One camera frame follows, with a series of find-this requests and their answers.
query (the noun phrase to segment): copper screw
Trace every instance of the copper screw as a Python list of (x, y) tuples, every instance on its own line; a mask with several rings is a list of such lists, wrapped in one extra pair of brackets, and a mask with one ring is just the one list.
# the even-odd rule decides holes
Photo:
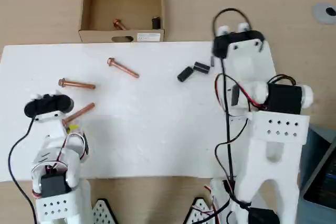
[(113, 21), (113, 25), (114, 25), (114, 27), (116, 28), (116, 29), (119, 29), (119, 30), (128, 30), (125, 26), (124, 26), (124, 24), (121, 22), (121, 20), (120, 19), (115, 19), (114, 21)]
[(79, 88), (85, 88), (85, 89), (95, 89), (96, 85), (93, 84), (87, 84), (82, 82), (75, 82), (75, 81), (67, 81), (65, 78), (59, 79), (58, 85), (62, 88), (66, 86), (73, 86), (73, 87), (79, 87)]
[(95, 107), (95, 103), (91, 102), (89, 105), (85, 106), (81, 110), (77, 111), (75, 114), (72, 114), (71, 116), (68, 116), (65, 119), (62, 119), (62, 123), (64, 126), (66, 126), (68, 123), (70, 123), (72, 120), (78, 118), (79, 116), (87, 113), (88, 111), (92, 110)]
[(122, 64), (117, 63), (114, 58), (109, 58), (107, 60), (107, 64), (110, 67), (115, 66), (116, 68), (119, 68), (120, 70), (130, 74), (131, 76), (133, 76), (135, 78), (139, 78), (139, 75), (137, 73), (133, 72), (132, 70), (128, 69), (127, 67), (123, 66)]

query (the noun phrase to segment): cardboard box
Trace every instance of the cardboard box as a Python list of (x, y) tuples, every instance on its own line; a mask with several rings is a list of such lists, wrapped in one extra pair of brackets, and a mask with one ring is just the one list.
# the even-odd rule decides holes
[[(153, 17), (161, 29), (152, 30)], [(129, 30), (117, 30), (115, 19)], [(82, 0), (79, 36), (84, 43), (163, 41), (164, 0)]]

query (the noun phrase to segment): red wire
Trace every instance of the red wire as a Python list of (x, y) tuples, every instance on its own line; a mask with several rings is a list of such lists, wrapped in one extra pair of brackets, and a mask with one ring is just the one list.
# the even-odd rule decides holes
[(35, 198), (40, 198), (42, 196), (42, 194), (38, 194), (34, 190), (32, 190), (32, 193)]
[[(211, 193), (211, 188), (210, 187), (204, 185), (204, 188), (207, 189)], [(214, 202), (212, 202), (212, 208), (214, 209), (214, 212), (217, 211)], [(215, 218), (216, 218), (216, 223), (219, 224), (219, 217), (218, 217), (218, 215), (216, 215)]]
[[(222, 73), (219, 73), (219, 74), (216, 76), (216, 78), (215, 78), (215, 93), (216, 93), (216, 97), (217, 97), (217, 101), (218, 101), (219, 105), (221, 105), (221, 102), (220, 102), (220, 100), (219, 100), (219, 94), (218, 94), (218, 89), (217, 89), (217, 82), (218, 82), (218, 78), (219, 78), (220, 76), (222, 76), (222, 75), (223, 75)], [(245, 91), (245, 89), (244, 89), (241, 85), (238, 84), (238, 86), (239, 86), (239, 89), (240, 89), (240, 90), (243, 92), (243, 94), (245, 95), (246, 99), (247, 99), (249, 102), (251, 102), (255, 107), (262, 107), (262, 106), (263, 106), (262, 104), (257, 103), (255, 100), (253, 100), (253, 99), (248, 95), (248, 93)]]

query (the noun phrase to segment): table surface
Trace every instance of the table surface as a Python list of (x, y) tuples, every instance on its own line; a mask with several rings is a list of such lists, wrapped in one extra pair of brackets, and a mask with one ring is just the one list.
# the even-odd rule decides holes
[[(310, 85), (313, 106), (304, 111), (311, 121), (336, 129), (336, 89), (330, 80), (336, 68), (336, 26), (318, 24), (311, 7), (336, 0), (165, 0), (165, 41), (210, 41), (211, 21), (222, 8), (237, 7), (270, 43), (278, 73)], [(0, 51), (5, 45), (80, 43), (80, 0), (0, 0)], [(219, 24), (232, 30), (240, 17), (227, 14)], [(119, 223), (181, 223), (194, 196), (206, 195), (207, 179), (186, 177), (91, 180), (92, 203), (110, 200)], [(26, 191), (30, 182), (23, 182)], [(261, 193), (274, 207), (270, 183)], [(11, 223), (31, 221), (29, 206), (13, 183), (0, 183), (0, 218)]]

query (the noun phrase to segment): electrical wire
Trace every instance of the electrical wire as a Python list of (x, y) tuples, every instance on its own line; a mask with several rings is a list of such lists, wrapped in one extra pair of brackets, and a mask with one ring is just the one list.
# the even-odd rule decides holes
[(267, 83), (277, 83), (280, 80), (289, 80), (293, 86), (296, 85), (296, 80), (292, 76), (288, 76), (286, 74), (280, 73), (276, 76), (273, 76)]
[(226, 224), (229, 224), (229, 217), (232, 214), (232, 211), (230, 211), (226, 216)]
[(245, 19), (245, 22), (248, 24), (250, 30), (252, 30), (252, 25), (251, 25), (251, 22), (250, 20), (248, 19), (248, 17), (240, 10), (236, 9), (236, 8), (226, 8), (224, 10), (221, 10), (213, 19), (212, 21), (212, 32), (213, 32), (213, 35), (214, 37), (216, 37), (216, 21), (217, 21), (217, 18), (223, 14), (223, 13), (226, 13), (226, 12), (237, 12), (239, 13), (244, 19)]
[[(219, 94), (218, 94), (218, 89), (217, 89), (217, 82), (220, 76), (222, 76), (223, 73), (219, 73), (216, 78), (215, 78), (215, 93), (216, 93), (216, 97), (217, 97), (217, 101), (221, 104), (220, 100), (219, 100)], [(255, 107), (257, 108), (262, 108), (263, 104), (257, 103), (255, 100), (253, 100), (250, 95), (245, 91), (245, 89), (235, 80), (233, 79), (231, 76), (228, 76), (227, 74), (225, 75), (225, 77), (231, 79), (240, 89), (240, 91), (244, 94), (244, 96), (246, 97), (246, 99)]]
[(23, 191), (23, 189), (20, 187), (19, 183), (17, 182), (13, 172), (12, 172), (12, 165), (11, 165), (11, 157), (12, 157), (12, 153), (13, 153), (13, 150), (14, 148), (23, 140), (25, 139), (28, 134), (30, 133), (30, 130), (32, 129), (32, 125), (33, 125), (33, 122), (35, 120), (35, 116), (31, 119), (31, 122), (29, 124), (29, 127), (28, 127), (28, 130), (26, 132), (26, 134), (21, 137), (18, 141), (16, 141), (16, 143), (12, 146), (12, 148), (10, 149), (9, 151), (9, 154), (8, 154), (8, 171), (9, 171), (9, 174), (11, 175), (12, 177), (12, 180), (14, 182), (14, 184), (16, 185), (16, 187), (19, 189), (20, 193), (25, 197), (25, 199), (28, 201), (29, 205), (30, 205), (30, 208), (32, 209), (32, 213), (33, 213), (33, 218), (34, 218), (34, 224), (37, 224), (37, 218), (36, 218), (36, 213), (35, 213), (35, 208), (34, 208), (34, 205), (32, 203), (32, 201), (29, 199), (29, 197), (27, 196), (27, 194), (25, 193), (25, 191)]
[[(229, 121), (229, 112), (228, 112), (228, 104), (227, 104), (227, 95), (226, 95), (226, 75), (225, 75), (225, 68), (224, 68), (224, 59), (220, 61), (220, 65), (222, 67), (222, 72), (223, 72), (223, 92), (224, 92), (224, 108), (225, 108), (225, 121), (226, 121), (226, 139), (230, 140), (230, 121)], [(234, 179), (233, 179), (233, 165), (232, 165), (232, 154), (231, 154), (231, 146), (227, 145), (227, 154), (228, 154), (228, 162), (229, 162), (229, 183), (232, 186), (233, 189), (233, 184), (234, 184)]]
[(218, 216), (225, 208), (227, 208), (229, 206), (230, 200), (228, 200), (222, 207), (220, 207), (217, 211), (215, 211), (213, 214), (209, 215), (208, 217), (206, 217), (203, 220), (199, 220), (194, 222), (193, 224), (201, 224), (201, 223), (205, 223), (209, 220), (211, 220), (212, 218)]

